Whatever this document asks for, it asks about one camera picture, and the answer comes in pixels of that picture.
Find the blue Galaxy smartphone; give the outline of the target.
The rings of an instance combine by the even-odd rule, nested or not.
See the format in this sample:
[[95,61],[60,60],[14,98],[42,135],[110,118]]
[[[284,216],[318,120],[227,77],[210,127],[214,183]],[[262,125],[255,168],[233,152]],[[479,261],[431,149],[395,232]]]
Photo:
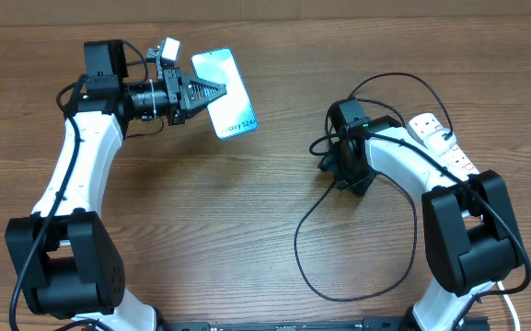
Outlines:
[[225,86],[225,94],[207,107],[216,136],[223,140],[255,131],[259,122],[232,50],[196,53],[190,61],[198,78]]

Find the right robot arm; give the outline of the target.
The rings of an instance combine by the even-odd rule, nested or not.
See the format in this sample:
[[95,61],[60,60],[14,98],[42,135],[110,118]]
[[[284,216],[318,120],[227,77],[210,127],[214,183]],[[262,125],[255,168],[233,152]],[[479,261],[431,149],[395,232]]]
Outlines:
[[319,169],[334,187],[362,197],[383,176],[420,205],[425,255],[433,279],[402,317],[365,317],[366,330],[487,330],[486,318],[467,316],[487,296],[508,297],[524,289],[501,285],[512,270],[531,268],[504,180],[480,172],[452,130],[432,113],[410,121],[370,119],[363,101],[334,102],[325,118]]

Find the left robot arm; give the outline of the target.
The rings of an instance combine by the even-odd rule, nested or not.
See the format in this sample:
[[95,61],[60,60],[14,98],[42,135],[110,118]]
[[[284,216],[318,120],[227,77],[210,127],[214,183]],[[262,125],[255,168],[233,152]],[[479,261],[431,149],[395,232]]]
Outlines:
[[63,88],[62,151],[51,180],[27,217],[13,218],[6,246],[17,273],[8,321],[17,305],[49,315],[65,329],[164,330],[160,311],[125,285],[121,256],[101,221],[112,161],[132,120],[180,125],[223,97],[222,84],[184,74],[179,42],[166,39],[142,53],[144,78],[130,79],[126,40],[90,41],[86,71]]

